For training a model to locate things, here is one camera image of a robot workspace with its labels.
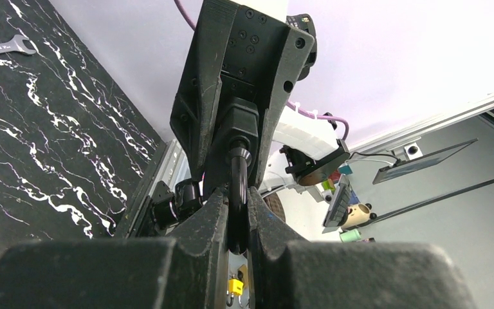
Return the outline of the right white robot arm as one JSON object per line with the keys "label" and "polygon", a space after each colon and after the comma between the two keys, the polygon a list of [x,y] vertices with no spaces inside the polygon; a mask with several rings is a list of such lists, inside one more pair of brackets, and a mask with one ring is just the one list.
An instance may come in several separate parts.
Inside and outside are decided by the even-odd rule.
{"label": "right white robot arm", "polygon": [[203,1],[170,114],[170,127],[203,194],[268,186],[271,145],[301,186],[324,181],[347,157],[330,115],[289,100],[317,58],[310,15],[274,17],[236,1]]}

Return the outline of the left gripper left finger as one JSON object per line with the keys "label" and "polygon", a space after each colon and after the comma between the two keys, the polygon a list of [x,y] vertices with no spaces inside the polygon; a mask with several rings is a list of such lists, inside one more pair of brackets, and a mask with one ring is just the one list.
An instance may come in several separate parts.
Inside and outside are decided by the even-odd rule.
{"label": "left gripper left finger", "polygon": [[0,259],[0,308],[224,308],[225,195],[168,236],[38,241]]}

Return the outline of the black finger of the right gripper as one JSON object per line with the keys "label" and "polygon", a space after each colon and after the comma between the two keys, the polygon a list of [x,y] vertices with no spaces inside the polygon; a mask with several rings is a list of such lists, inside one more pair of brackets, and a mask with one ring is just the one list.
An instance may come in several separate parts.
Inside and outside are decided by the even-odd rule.
{"label": "black finger of the right gripper", "polygon": [[314,64],[312,26],[280,21],[234,1],[204,1],[170,115],[193,180],[230,181],[230,149],[251,154],[260,184],[273,132],[297,81]]}

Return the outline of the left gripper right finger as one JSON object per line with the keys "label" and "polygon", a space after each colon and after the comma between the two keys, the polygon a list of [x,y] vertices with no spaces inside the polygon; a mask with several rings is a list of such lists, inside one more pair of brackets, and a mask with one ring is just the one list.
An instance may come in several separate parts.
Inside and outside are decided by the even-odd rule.
{"label": "left gripper right finger", "polygon": [[424,243],[308,241],[248,191],[252,308],[475,308],[458,268]]}

